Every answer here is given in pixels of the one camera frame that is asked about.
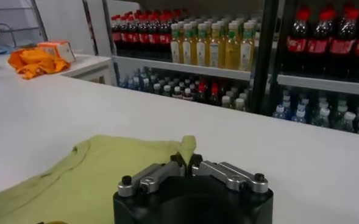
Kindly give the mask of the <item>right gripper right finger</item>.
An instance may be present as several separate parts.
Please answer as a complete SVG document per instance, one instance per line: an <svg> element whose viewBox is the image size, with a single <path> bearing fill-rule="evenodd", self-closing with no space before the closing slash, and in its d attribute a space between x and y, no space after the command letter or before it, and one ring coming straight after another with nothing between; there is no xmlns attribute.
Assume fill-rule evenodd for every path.
<svg viewBox="0 0 359 224"><path fill-rule="evenodd" d="M214 163L203 160L201 155L194 154L189 162L193 181L205 189L243 192L250 190L255 194L269 191L268 180L262 173L249 173L227 162Z"/></svg>

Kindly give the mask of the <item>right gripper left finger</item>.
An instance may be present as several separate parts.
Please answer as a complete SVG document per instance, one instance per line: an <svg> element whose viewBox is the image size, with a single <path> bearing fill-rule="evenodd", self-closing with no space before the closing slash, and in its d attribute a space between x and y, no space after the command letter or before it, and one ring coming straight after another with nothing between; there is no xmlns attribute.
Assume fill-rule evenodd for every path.
<svg viewBox="0 0 359 224"><path fill-rule="evenodd" d="M186 171L186 164L182 156L177 153L170 156L165 164L151 164L134 176L125 175L118 183L118 195L132 197L138 192L151 194L159 190L160 185L168 177L182 177Z"/></svg>

